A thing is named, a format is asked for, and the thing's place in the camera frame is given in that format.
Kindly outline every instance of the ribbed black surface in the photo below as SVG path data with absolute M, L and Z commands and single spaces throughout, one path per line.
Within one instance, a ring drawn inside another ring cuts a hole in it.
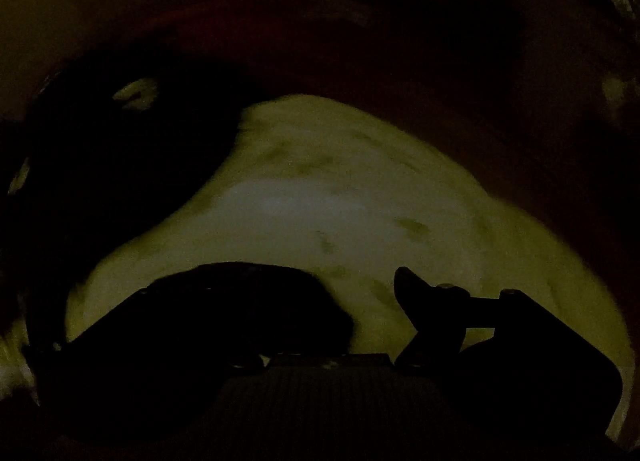
M 279 359 L 226 382 L 215 404 L 158 443 L 97 447 L 61 437 L 59 460 L 612 459 L 605 439 L 562 448 L 507 444 L 458 419 L 436 386 L 397 375 L 386 355 Z

